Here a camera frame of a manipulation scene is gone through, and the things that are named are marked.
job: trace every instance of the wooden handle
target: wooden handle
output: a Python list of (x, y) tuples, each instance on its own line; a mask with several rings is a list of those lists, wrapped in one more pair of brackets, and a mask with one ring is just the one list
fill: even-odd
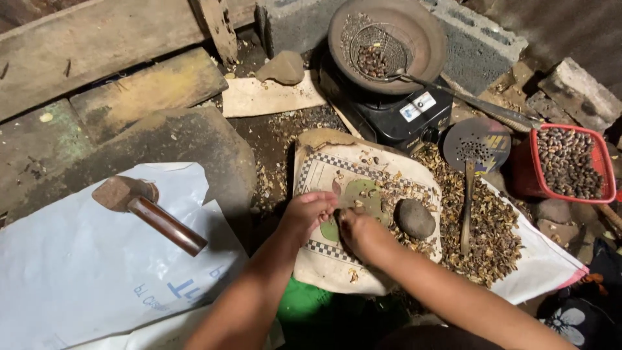
[(207, 240), (145, 197), (132, 199), (128, 209), (193, 257), (207, 245)]
[(464, 211), (462, 213), (462, 233), (460, 234), (460, 253), (467, 256), (471, 250), (469, 238), (471, 237), (471, 205), (473, 204), (473, 179), (475, 178), (475, 162), (472, 159), (466, 161), (466, 195)]

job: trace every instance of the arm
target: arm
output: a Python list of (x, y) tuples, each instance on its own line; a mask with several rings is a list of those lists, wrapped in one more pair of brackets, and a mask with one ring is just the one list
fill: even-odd
[(403, 247), (370, 216), (348, 210), (340, 223), (346, 244), (359, 258), (449, 323), (505, 349), (576, 349), (493, 292)]
[(294, 198), (277, 230), (214, 302), (185, 349), (261, 349), (294, 271), (298, 249), (336, 204), (331, 192)]

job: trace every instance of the stove label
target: stove label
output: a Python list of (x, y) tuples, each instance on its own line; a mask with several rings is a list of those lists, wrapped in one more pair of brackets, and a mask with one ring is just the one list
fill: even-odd
[(410, 102), (406, 106), (402, 107), (399, 112), (402, 113), (404, 119), (410, 123), (415, 118), (420, 116), (421, 113), (427, 111), (435, 104), (436, 101), (434, 100), (434, 97), (432, 97), (429, 92), (425, 92), (423, 95), (417, 97), (413, 102)]

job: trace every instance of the hammer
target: hammer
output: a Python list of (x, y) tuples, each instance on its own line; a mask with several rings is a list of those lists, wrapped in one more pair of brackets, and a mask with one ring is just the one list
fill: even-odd
[(156, 203), (160, 194), (153, 183), (115, 175), (97, 187), (91, 197), (104, 208), (132, 212), (164, 237), (196, 257), (207, 240), (183, 225)]

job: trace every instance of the black gas stove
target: black gas stove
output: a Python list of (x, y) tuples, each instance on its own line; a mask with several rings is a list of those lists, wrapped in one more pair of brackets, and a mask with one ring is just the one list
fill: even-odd
[[(440, 77), (435, 83), (448, 87)], [(322, 57), (320, 88), (365, 140), (406, 154), (421, 141), (438, 142), (449, 126), (451, 95), (428, 88), (410, 95), (367, 91), (345, 77), (329, 52)]]

